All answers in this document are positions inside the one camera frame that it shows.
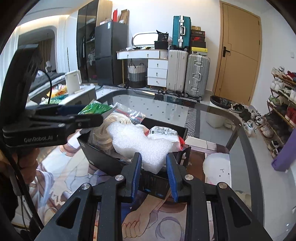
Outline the person's left hand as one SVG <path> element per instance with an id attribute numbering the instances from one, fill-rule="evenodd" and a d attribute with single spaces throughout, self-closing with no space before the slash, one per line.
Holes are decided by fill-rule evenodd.
<path id="1" fill-rule="evenodd" d="M 34 181 L 37 173 L 38 161 L 37 157 L 40 153 L 38 148 L 31 149 L 28 154 L 22 154 L 20 158 L 18 158 L 17 154 L 12 154 L 13 159 L 16 163 L 20 166 L 20 171 L 23 176 L 24 182 L 26 184 L 30 184 Z M 7 158 L 4 156 L 3 152 L 1 151 L 1 173 L 4 176 L 9 178 L 9 167 L 10 163 Z"/>

